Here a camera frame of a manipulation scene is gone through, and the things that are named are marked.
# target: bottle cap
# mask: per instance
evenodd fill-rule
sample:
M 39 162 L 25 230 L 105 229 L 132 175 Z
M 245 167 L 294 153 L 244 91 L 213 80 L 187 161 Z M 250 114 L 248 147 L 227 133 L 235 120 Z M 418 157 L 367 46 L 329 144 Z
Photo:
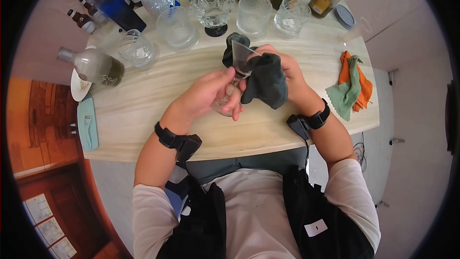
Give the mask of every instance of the bottle cap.
M 59 53 L 57 54 L 57 58 L 59 60 L 69 63 L 72 61 L 73 53 L 74 52 L 72 50 L 65 48 L 65 47 L 61 47 L 59 48 Z

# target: hand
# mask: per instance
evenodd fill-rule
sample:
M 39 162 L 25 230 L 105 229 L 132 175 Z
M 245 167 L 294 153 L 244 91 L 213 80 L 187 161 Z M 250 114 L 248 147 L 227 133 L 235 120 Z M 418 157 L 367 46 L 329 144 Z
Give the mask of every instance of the hand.
M 193 120 L 211 110 L 210 105 L 215 98 L 225 96 L 225 92 L 231 86 L 234 77 L 235 69 L 229 67 L 227 70 L 214 71 L 199 78 L 186 92 L 170 104 L 160 120 L 160 125 L 163 128 L 167 127 L 172 132 L 174 130 L 171 128 L 175 128 L 178 132 L 176 134 L 187 133 Z M 241 93 L 240 89 L 235 88 L 230 100 L 222 107 L 222 112 L 233 110 L 232 118 L 234 121 L 238 121 L 240 112 L 243 111 L 243 106 L 240 104 Z
M 258 47 L 255 50 L 259 54 L 271 53 L 276 54 L 281 58 L 281 68 L 283 69 L 284 75 L 286 76 L 287 83 L 287 98 L 294 103 L 302 101 L 305 97 L 305 88 L 307 83 L 305 82 L 302 71 L 300 70 L 299 64 L 294 57 L 279 53 L 271 44 L 265 44 Z M 246 83 L 240 83 L 241 90 L 246 89 Z

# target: wooden table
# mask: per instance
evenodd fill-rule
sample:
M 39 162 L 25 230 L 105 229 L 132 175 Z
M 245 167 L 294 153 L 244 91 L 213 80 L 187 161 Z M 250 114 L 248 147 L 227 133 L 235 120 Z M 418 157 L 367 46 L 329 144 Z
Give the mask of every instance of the wooden table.
M 188 9 L 188 0 L 180 2 Z M 185 53 L 170 50 L 156 32 L 153 18 L 144 8 L 137 9 L 136 12 L 147 23 L 143 34 L 148 40 L 158 44 L 161 50 L 158 61 L 145 72 L 138 71 L 118 55 L 116 44 L 121 36 L 118 26 L 108 24 L 97 30 L 89 39 L 88 46 L 95 45 L 121 60 L 126 70 L 117 87 L 96 84 L 91 87 L 99 147 L 93 151 L 85 151 L 85 158 L 136 161 L 142 146 L 153 132 L 155 123 L 168 105 L 197 78 L 214 70 L 225 69 L 221 61 L 226 47 L 225 39 L 231 33 L 239 32 L 236 26 L 237 9 L 235 4 L 230 14 L 228 31 L 221 37 L 207 36 L 198 19 L 191 17 L 199 30 L 200 40 L 191 51 Z M 361 112 L 352 111 L 349 122 L 340 118 L 348 132 L 354 134 L 379 125 L 379 100 L 364 41 L 358 38 L 344 47 L 338 36 L 345 32 L 331 12 L 324 19 L 310 17 L 295 41 L 276 37 L 269 29 L 265 39 L 251 46 L 271 43 L 280 52 L 296 58 L 307 84 L 328 102 L 335 114 L 325 89 L 337 84 L 342 68 L 342 52 L 348 50 L 352 55 L 358 55 L 364 62 L 360 64 L 361 70 L 372 82 L 374 89 L 370 100 L 373 104 L 369 104 Z M 304 146 L 301 138 L 286 125 L 286 119 L 293 113 L 298 111 L 290 102 L 273 110 L 258 99 L 245 105 L 245 111 L 238 122 L 210 112 L 192 125 L 190 133 L 198 134 L 203 144 L 190 160 L 241 157 Z

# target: dark gray cloth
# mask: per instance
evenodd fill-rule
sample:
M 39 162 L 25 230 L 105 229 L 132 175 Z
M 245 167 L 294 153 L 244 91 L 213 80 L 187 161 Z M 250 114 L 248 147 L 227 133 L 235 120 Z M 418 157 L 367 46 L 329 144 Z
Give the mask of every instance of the dark gray cloth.
M 244 35 L 237 32 L 230 34 L 227 37 L 227 49 L 222 58 L 222 63 L 227 68 L 233 65 L 232 40 L 247 47 L 251 44 L 249 38 Z M 241 104 L 248 104 L 254 98 L 258 98 L 273 109 L 281 107 L 288 100 L 288 85 L 279 56 L 264 53 L 262 56 L 251 58 L 247 62 L 247 66 L 248 69 L 252 70 L 252 73 L 247 78 L 247 87 L 241 96 Z

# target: cable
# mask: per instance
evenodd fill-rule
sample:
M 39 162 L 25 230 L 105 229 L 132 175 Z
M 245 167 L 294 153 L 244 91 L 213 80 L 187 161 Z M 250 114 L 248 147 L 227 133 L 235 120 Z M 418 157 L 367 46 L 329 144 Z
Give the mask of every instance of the cable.
M 364 155 L 364 132 L 361 132 L 361 142 L 356 143 L 353 146 L 354 152 L 358 159 L 358 163 L 361 166 L 361 172 L 364 172 L 367 168 L 368 162 L 366 160 L 366 156 Z

